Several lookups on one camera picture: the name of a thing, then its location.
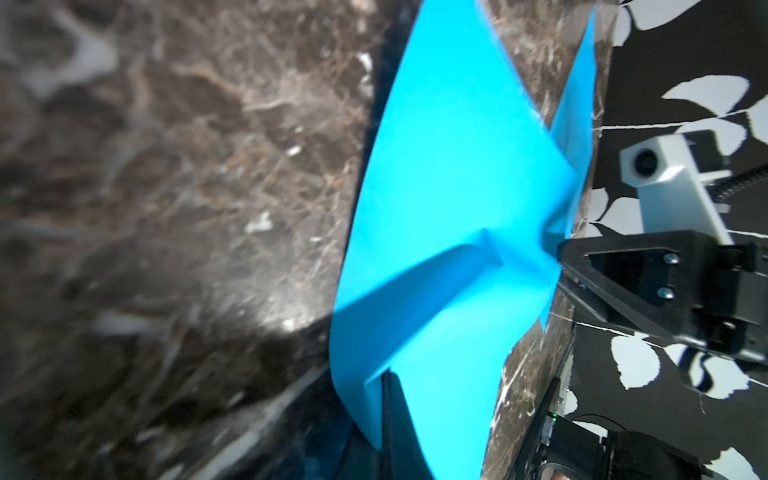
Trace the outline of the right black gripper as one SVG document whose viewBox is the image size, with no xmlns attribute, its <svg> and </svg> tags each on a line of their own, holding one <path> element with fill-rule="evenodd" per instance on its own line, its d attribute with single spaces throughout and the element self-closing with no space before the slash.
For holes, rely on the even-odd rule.
<svg viewBox="0 0 768 480">
<path fill-rule="evenodd" d="M 560 290 L 593 319 L 767 363 L 767 247 L 682 230 L 566 240 Z"/>
</svg>

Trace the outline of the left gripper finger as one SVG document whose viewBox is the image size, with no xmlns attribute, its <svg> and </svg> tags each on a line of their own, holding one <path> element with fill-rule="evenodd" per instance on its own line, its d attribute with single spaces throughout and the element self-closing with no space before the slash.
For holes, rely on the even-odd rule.
<svg viewBox="0 0 768 480">
<path fill-rule="evenodd" d="M 353 426 L 335 474 L 340 480 L 431 480 L 397 375 L 382 377 L 382 447 Z"/>
</svg>

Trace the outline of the cyan paper sheet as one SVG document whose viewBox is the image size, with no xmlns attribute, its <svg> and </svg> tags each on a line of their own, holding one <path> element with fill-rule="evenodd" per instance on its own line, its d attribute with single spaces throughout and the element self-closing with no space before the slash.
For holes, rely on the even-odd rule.
<svg viewBox="0 0 768 480">
<path fill-rule="evenodd" d="M 398 376 L 432 479 L 477 479 L 504 362 L 544 323 L 592 159 L 595 25 L 551 125 L 482 7 L 426 1 L 355 209 L 330 330 L 334 388 L 382 447 Z"/>
</svg>

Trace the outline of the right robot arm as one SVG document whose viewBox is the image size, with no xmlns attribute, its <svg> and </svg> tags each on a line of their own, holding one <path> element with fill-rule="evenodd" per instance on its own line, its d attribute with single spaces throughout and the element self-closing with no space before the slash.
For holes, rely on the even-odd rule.
<svg viewBox="0 0 768 480">
<path fill-rule="evenodd" d="M 712 396 L 728 375 L 767 369 L 767 249 L 721 245 L 692 230 L 567 240 L 560 290 L 596 324 L 627 330 L 623 376 L 644 380 L 636 354 L 665 342 L 688 388 Z M 713 465 L 651 435 L 604 434 L 559 413 L 564 380 L 550 384 L 513 463 L 512 479 L 714 479 Z"/>
</svg>

